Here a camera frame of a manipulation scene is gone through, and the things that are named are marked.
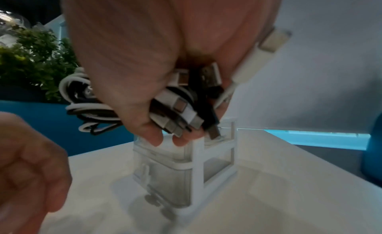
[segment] wall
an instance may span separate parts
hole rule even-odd
[[[258,129],[366,133],[382,112],[382,0],[284,0],[292,39],[231,101]]]

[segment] potted plant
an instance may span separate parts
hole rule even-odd
[[[78,131],[82,121],[66,115],[68,103],[58,86],[78,67],[68,39],[58,41],[42,25],[31,29],[14,25],[7,34],[15,40],[0,44],[0,111],[21,116],[69,155],[133,140],[123,127],[100,136],[82,133]]]

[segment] white table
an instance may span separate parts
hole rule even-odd
[[[239,171],[193,216],[145,200],[133,143],[69,158],[64,208],[41,234],[382,233],[382,189],[265,131],[239,131]]]

